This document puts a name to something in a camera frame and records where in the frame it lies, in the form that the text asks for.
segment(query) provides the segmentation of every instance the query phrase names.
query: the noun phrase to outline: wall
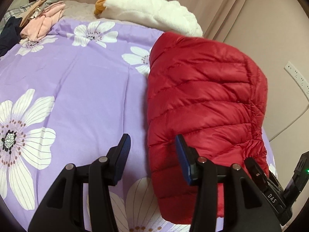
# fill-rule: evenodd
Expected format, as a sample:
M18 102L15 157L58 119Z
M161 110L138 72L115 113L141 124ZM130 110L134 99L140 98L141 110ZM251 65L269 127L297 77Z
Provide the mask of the wall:
M291 61L309 81L309 19L297 0L246 0L225 43L239 48L268 78L264 128L269 138L292 123L308 101L283 69ZM285 187L302 153L309 150L309 111L271 141L278 179ZM305 188L293 211L298 214L309 196Z

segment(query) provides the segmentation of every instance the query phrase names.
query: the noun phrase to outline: electrical socket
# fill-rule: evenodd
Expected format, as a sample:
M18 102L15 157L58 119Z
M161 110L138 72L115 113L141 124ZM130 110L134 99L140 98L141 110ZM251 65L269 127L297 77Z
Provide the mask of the electrical socket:
M309 101L309 84L304 76L296 69L296 67L288 61L284 69L290 74L290 76L294 79L294 81L298 84L299 88L305 94Z

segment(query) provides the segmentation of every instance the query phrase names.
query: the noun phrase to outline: red puffer jacket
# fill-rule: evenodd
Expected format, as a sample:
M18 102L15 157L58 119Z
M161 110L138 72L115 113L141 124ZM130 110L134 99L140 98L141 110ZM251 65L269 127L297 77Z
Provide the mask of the red puffer jacket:
M260 68L234 47L204 38L164 33L150 54L148 147L152 183L165 220L189 224L196 187L180 169L174 139L183 134L200 156L243 168L253 157L268 175L262 140L267 80ZM223 186L218 213L224 215Z

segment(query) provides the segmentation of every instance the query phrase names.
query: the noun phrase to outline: wall outlet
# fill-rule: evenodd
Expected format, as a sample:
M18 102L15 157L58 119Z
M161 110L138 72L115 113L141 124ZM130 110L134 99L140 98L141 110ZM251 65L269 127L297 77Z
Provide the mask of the wall outlet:
M298 84L299 88L305 94L309 101L309 84L304 76L296 69L296 67L289 61L284 69L291 75L291 77Z

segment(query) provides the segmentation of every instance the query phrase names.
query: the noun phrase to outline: folded pink cloth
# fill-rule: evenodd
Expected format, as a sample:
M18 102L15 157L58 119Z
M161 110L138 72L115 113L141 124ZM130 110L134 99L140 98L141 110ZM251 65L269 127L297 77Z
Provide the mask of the folded pink cloth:
M38 42L50 31L50 28L59 21L64 12L63 1L53 3L23 28L20 33L22 38L28 37L32 42Z

